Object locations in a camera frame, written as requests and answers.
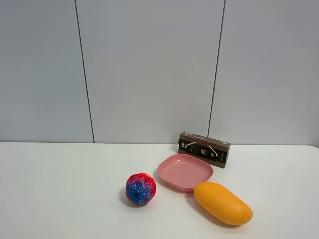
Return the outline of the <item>brown coffee capsule box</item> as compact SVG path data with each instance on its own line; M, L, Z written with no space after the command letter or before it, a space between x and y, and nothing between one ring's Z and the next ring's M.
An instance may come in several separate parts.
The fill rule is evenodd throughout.
M179 136L178 144L179 153L191 155L220 168L225 168L231 146L228 142L186 131Z

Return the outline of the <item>yellow orange mango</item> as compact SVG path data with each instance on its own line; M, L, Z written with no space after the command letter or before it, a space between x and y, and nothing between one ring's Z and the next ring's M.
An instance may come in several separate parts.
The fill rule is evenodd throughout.
M199 205L223 223L240 226L253 217L251 208L221 184L204 182L193 191Z

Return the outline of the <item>red blue dotted ball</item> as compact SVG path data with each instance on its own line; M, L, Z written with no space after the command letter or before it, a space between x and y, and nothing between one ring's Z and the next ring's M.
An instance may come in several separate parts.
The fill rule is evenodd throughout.
M131 175L125 186L125 195L136 206L144 206L153 199L156 193L156 183L150 175L137 173Z

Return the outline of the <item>pink square plastic plate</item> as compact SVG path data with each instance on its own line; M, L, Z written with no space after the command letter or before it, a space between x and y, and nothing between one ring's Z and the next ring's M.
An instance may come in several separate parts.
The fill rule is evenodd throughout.
M175 154L157 167L158 177L183 192L192 192L213 175L210 164L187 154Z

